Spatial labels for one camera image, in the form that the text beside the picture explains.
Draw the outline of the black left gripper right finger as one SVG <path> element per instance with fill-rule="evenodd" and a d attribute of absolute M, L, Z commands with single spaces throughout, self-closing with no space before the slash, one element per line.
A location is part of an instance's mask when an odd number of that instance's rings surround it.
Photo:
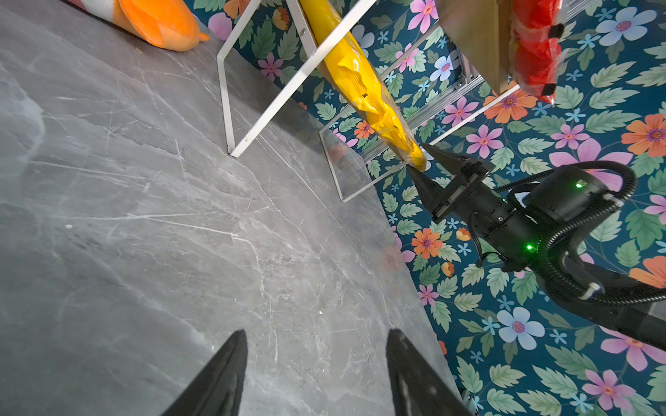
<path fill-rule="evenodd" d="M 460 395 L 438 376 L 400 329 L 388 333 L 386 358 L 396 415 L 471 414 Z"/>

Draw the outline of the red spaghetti bag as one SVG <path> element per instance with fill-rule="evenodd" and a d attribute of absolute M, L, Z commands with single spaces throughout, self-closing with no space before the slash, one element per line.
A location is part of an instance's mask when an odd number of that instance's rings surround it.
<path fill-rule="evenodd" d="M 512 3 L 512 78 L 526 94 L 546 104 L 555 102 L 566 13 L 567 2 L 563 0 Z"/>

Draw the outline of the yellow Pastatime bag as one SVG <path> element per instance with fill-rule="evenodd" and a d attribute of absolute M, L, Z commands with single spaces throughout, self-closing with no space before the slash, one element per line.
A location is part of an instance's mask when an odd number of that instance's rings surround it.
<path fill-rule="evenodd" d="M 332 47 L 319 68 L 324 71 L 327 81 L 399 159 L 421 172 L 426 170 L 426 155 L 404 117 L 399 114 L 385 83 L 352 34 L 345 34 Z"/>

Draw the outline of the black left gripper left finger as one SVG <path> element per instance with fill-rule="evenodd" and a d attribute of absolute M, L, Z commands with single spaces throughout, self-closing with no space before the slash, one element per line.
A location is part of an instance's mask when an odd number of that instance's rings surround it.
<path fill-rule="evenodd" d="M 239 415 L 247 359 L 246 331 L 240 329 L 231 334 L 163 415 Z"/>

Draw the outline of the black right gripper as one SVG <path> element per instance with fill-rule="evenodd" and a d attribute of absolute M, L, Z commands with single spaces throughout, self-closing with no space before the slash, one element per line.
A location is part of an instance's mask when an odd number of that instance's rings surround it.
<path fill-rule="evenodd" d="M 515 203 L 499 196 L 483 183 L 490 165 L 463 154 L 424 144 L 423 149 L 452 174 L 441 187 L 413 166 L 406 170 L 421 203 L 435 219 L 454 213 L 468 225 L 478 250 L 477 265 L 492 256 L 504 263 L 503 270 L 524 270 L 536 258 L 539 229 Z"/>

